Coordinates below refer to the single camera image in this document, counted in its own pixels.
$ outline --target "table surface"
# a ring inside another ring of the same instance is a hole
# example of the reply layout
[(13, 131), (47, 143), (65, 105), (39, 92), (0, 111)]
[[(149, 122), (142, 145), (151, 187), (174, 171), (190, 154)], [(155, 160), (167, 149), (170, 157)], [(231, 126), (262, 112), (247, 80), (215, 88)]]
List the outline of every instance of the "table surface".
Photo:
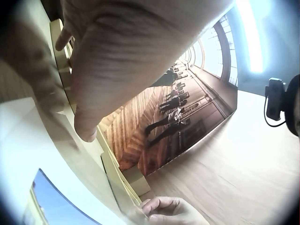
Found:
[(147, 176), (151, 192), (141, 199), (182, 197), (210, 225), (276, 224), (299, 200), (299, 139), (265, 123), (264, 100), (238, 91), (232, 117)]

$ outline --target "printed photo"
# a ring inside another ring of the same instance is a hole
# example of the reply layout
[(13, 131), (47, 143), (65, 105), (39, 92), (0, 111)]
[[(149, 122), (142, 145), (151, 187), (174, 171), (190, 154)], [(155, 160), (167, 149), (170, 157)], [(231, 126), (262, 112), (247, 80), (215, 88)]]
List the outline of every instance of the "printed photo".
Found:
[(154, 84), (100, 122), (122, 171), (148, 175), (188, 150), (237, 107), (231, 29), (222, 17)]
[(29, 191), (25, 225), (101, 225), (74, 206), (39, 170)]

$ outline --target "person's legs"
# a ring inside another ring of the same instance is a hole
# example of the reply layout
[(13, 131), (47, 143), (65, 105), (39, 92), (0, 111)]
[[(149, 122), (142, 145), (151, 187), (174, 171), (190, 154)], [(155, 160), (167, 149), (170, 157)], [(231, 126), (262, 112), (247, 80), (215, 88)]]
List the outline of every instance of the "person's legs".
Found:
[(162, 103), (159, 105), (159, 107), (162, 107), (162, 106), (166, 106), (166, 105), (169, 105), (171, 103), (171, 101), (168, 101), (168, 102), (165, 102), (165, 103)]
[(168, 116), (156, 123), (150, 124), (145, 129), (146, 136), (148, 136), (154, 128), (163, 126), (163, 125), (167, 125), (167, 124), (168, 124)]
[(162, 113), (165, 113), (168, 110), (174, 109), (172, 106), (168, 105), (160, 109)]
[(160, 140), (162, 140), (163, 138), (173, 135), (174, 133), (176, 133), (177, 129), (176, 126), (170, 126), (168, 127), (165, 131), (163, 131), (160, 135), (158, 135), (155, 139), (153, 139), (152, 141), (149, 142), (148, 147), (152, 147), (154, 145), (156, 145)]

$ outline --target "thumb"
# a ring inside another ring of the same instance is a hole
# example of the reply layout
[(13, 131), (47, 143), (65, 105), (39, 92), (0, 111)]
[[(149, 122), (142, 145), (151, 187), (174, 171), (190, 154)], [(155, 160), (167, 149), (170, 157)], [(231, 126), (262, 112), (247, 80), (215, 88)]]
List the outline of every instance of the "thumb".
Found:
[(150, 224), (165, 224), (165, 225), (174, 225), (174, 224), (181, 224), (180, 218), (175, 216), (165, 216), (154, 214), (149, 217)]

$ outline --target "skin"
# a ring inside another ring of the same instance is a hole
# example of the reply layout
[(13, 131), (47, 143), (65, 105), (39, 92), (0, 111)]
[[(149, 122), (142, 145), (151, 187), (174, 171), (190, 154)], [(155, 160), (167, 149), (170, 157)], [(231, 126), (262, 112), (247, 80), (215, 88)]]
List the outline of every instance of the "skin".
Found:
[(177, 197), (155, 197), (141, 203), (150, 224), (209, 225), (206, 219), (189, 203)]
[(101, 119), (161, 77), (233, 0), (64, 0), (55, 48), (75, 38), (70, 58), (74, 126), (87, 142)]

